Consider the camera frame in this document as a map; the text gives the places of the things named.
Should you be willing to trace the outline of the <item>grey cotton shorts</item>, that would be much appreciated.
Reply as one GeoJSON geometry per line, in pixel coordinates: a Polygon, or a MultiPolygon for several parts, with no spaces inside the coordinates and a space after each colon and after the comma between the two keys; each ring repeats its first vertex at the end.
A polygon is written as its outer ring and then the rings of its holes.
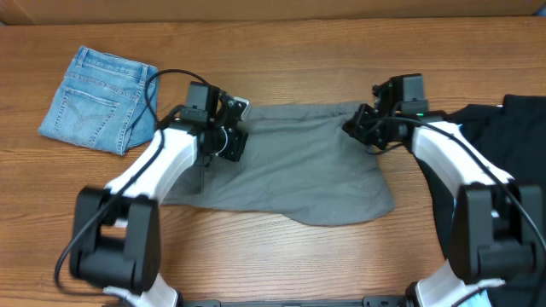
{"type": "Polygon", "coordinates": [[[241,159],[198,161],[172,186],[167,205],[265,211],[300,223],[340,226],[383,217],[395,207],[374,156],[343,124],[357,101],[255,107],[241,159]]]}

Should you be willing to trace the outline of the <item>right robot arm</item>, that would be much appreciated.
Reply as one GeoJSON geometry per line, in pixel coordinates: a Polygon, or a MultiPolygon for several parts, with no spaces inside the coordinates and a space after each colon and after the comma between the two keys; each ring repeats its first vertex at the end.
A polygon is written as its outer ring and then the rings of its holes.
{"type": "Polygon", "coordinates": [[[432,275],[405,294],[363,298],[365,306],[461,306],[516,277],[545,282],[541,189],[519,183],[493,165],[443,111],[432,111],[419,73],[389,78],[372,88],[342,129],[379,153],[405,147],[447,187],[454,211],[449,255],[432,275]]]}

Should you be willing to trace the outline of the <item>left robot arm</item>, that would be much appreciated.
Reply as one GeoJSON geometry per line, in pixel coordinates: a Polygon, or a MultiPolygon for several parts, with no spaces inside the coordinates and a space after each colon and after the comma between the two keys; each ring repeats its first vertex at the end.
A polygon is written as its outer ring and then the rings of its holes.
{"type": "Polygon", "coordinates": [[[157,125],[142,155],[104,188],[76,199],[73,238],[62,256],[71,276],[128,306],[181,306],[160,273],[160,205],[176,180],[204,157],[236,162],[248,134],[238,125],[250,101],[193,82],[185,104],[157,125]]]}

